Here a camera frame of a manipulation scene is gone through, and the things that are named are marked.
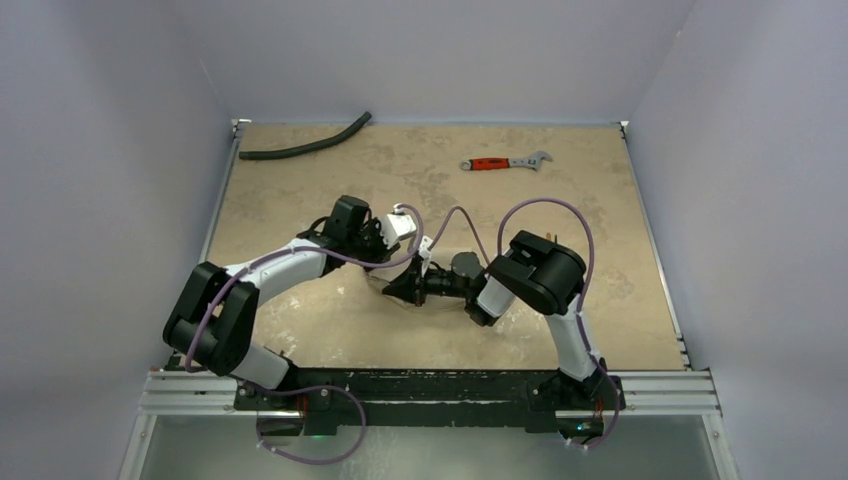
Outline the beige cloth napkin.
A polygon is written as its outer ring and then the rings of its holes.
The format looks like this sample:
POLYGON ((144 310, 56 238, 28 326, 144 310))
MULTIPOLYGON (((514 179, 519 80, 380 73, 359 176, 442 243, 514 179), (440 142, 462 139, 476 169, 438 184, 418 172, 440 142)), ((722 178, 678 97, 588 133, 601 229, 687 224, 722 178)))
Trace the beige cloth napkin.
POLYGON ((482 268, 444 267, 438 262, 414 257, 387 269, 365 269, 368 286, 393 303, 408 310, 428 313, 460 310, 479 290, 482 268))

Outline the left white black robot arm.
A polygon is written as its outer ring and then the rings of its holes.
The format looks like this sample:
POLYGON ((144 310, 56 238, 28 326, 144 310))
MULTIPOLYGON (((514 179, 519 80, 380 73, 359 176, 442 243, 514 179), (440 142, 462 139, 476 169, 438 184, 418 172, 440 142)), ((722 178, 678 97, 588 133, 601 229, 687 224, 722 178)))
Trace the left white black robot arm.
POLYGON ((287 408, 297 399, 298 382, 287 375, 288 359, 254 341, 258 309, 347 263, 383 265, 416 233, 414 217, 401 208, 375 216, 366 201, 343 195, 329 215, 269 254, 226 267, 196 265, 164 325, 163 340, 183 354, 187 366, 198 363, 216 375, 247 380, 272 408, 287 408))

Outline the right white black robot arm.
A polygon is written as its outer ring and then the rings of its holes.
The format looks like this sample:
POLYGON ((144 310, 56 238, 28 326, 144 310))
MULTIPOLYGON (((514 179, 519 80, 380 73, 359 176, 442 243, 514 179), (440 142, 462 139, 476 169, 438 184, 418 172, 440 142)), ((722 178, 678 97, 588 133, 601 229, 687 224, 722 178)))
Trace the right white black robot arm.
POLYGON ((445 268, 422 248, 380 293, 413 307, 431 297, 460 299, 481 327, 495 325, 515 300, 522 301, 544 316, 558 356, 554 379, 531 390, 563 395, 569 404, 584 407, 604 385, 601 361, 586 347, 588 331, 577 311, 586 275, 587 265, 576 252, 522 230, 488 267, 476 253, 464 251, 445 268))

